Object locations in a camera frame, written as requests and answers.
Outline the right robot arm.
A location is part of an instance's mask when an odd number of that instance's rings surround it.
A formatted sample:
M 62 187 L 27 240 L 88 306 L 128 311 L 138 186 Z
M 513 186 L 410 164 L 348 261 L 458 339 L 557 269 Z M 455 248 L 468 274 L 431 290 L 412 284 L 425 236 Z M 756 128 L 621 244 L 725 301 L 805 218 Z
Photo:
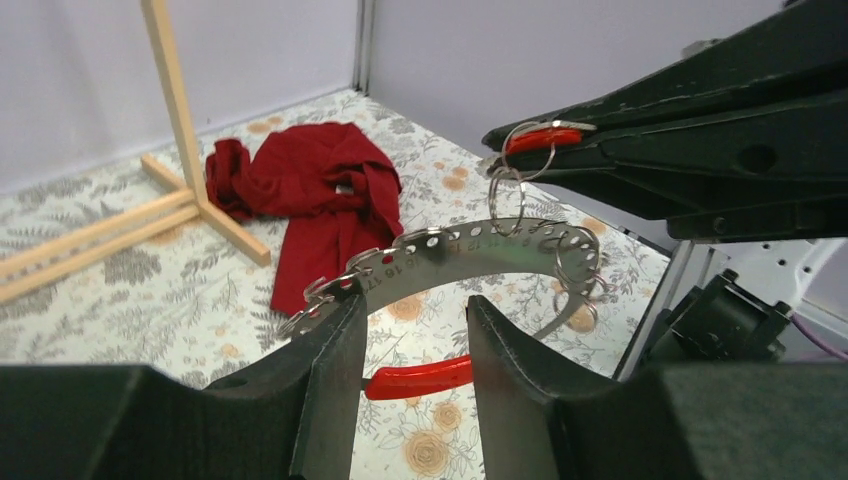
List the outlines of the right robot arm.
M 630 356 L 766 360 L 798 299 L 785 240 L 847 233 L 847 5 L 772 16 L 600 98 L 489 131 L 529 179 L 648 220 L 677 240 L 758 242 L 641 327 Z

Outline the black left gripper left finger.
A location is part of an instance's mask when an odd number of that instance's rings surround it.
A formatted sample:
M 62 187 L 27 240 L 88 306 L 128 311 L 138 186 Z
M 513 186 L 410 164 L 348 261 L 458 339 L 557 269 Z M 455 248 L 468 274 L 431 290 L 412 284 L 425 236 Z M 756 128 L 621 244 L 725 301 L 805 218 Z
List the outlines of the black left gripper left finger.
M 364 297 L 207 388 L 145 365 L 1 371 L 5 479 L 345 479 Z

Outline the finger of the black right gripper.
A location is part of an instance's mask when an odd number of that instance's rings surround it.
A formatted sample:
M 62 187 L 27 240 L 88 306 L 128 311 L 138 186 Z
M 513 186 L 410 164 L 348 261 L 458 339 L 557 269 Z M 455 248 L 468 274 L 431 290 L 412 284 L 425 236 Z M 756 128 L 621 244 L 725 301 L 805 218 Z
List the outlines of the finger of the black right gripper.
M 846 143 L 847 4 L 797 1 L 706 50 L 612 93 L 540 114 L 596 127 L 580 148 L 626 134 L 709 126 L 780 149 Z
M 512 163 L 543 183 L 647 220 L 678 240 L 745 242 L 847 233 L 847 94 L 694 108 L 607 94 L 545 114 L 592 131 Z

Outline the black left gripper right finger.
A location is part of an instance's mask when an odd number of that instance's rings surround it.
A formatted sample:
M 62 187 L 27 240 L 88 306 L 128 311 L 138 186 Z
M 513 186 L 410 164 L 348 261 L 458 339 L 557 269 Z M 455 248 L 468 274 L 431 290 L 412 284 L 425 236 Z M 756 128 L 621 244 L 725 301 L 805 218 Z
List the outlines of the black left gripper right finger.
M 468 340 L 490 479 L 843 479 L 847 369 L 672 364 L 617 382 L 473 296 Z

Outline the metal keyring with red handle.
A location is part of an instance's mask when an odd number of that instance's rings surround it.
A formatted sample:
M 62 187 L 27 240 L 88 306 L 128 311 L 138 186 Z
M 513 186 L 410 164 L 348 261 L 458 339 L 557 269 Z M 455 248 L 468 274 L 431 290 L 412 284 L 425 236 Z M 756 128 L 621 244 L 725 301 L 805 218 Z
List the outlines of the metal keyring with red handle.
M 420 291 L 455 281 L 502 273 L 553 273 L 566 289 L 568 302 L 555 321 L 535 334 L 537 340 L 557 329 L 582 307 L 597 317 L 589 294 L 601 282 L 599 241 L 583 227 L 566 222 L 538 220 L 519 227 L 517 237 L 493 233 L 483 221 L 448 228 L 426 228 L 398 237 L 390 247 L 361 252 L 346 270 L 332 280 L 322 278 L 304 290 L 306 306 L 292 317 L 296 327 L 315 327 L 350 296 L 364 295 L 373 313 Z M 312 369 L 309 353 L 320 345 L 297 340 L 291 349 L 276 352 L 243 373 L 232 374 L 207 387 L 245 388 L 246 395 L 283 395 L 290 402 L 305 397 Z M 617 388 L 606 379 L 579 366 L 566 365 L 567 379 L 552 395 L 581 396 Z M 369 400 L 394 400 L 454 389 L 472 382 L 469 356 L 414 367 L 384 367 L 362 379 Z

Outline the red key tag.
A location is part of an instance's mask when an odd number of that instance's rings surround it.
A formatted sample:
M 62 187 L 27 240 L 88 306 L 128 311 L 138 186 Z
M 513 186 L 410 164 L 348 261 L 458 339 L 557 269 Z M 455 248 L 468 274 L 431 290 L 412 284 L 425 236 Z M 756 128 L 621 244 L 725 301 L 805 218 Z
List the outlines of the red key tag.
M 578 129 L 564 127 L 548 127 L 513 135 L 507 143 L 506 154 L 516 155 L 525 152 L 578 144 L 582 141 L 583 133 Z

